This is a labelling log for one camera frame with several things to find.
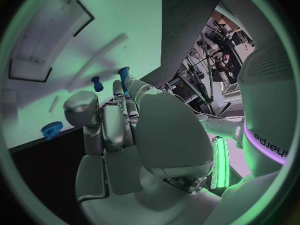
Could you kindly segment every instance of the green lighting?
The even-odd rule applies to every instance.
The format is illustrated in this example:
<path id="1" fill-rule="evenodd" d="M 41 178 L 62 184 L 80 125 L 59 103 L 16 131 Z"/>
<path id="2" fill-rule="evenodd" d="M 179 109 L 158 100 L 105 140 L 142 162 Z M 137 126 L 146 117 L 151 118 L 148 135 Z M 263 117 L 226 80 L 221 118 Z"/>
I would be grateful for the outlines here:
<path id="1" fill-rule="evenodd" d="M 223 137 L 213 138 L 212 147 L 214 164 L 210 188 L 228 188 L 230 170 L 227 139 Z"/>

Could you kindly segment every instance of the green led light strip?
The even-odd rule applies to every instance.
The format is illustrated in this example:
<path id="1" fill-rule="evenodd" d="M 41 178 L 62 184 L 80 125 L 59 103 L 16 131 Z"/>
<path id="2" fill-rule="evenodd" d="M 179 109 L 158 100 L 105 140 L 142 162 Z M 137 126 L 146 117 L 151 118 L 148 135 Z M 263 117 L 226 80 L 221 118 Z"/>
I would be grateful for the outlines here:
<path id="1" fill-rule="evenodd" d="M 212 139 L 213 159 L 211 189 L 229 187 L 229 154 L 227 139 L 215 137 Z"/>

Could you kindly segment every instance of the blue gear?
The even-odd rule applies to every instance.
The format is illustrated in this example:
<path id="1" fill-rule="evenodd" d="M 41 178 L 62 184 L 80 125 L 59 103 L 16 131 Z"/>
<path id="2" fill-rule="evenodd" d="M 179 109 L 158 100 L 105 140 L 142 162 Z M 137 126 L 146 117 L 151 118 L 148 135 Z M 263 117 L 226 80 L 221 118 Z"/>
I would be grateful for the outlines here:
<path id="1" fill-rule="evenodd" d="M 49 141 L 56 135 L 60 134 L 63 128 L 63 123 L 61 121 L 55 121 L 44 126 L 41 131 L 45 136 L 46 140 Z"/>

